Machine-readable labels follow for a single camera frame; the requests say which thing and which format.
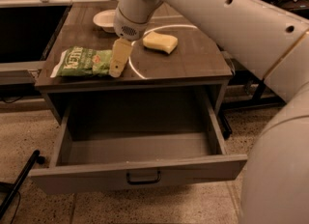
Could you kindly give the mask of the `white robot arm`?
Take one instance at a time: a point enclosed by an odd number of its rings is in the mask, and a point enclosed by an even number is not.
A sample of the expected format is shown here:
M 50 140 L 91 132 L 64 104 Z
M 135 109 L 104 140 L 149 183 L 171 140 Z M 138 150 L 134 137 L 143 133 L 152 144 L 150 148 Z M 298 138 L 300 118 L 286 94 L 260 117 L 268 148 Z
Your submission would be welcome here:
M 167 3 L 285 106 L 259 135 L 243 178 L 239 224 L 309 224 L 309 22 L 261 0 L 120 0 L 118 36 L 142 37 Z

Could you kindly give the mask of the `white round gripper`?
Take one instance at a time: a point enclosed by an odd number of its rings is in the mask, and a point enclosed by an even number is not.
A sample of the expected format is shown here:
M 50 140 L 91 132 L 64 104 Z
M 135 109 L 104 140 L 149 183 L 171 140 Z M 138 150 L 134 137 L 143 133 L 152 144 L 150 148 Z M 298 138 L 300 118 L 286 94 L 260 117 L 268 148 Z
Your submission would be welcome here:
M 114 30 L 119 39 L 115 40 L 112 47 L 109 74 L 120 77 L 132 51 L 130 41 L 137 41 L 144 35 L 147 23 L 136 23 L 126 18 L 119 8 L 115 11 Z

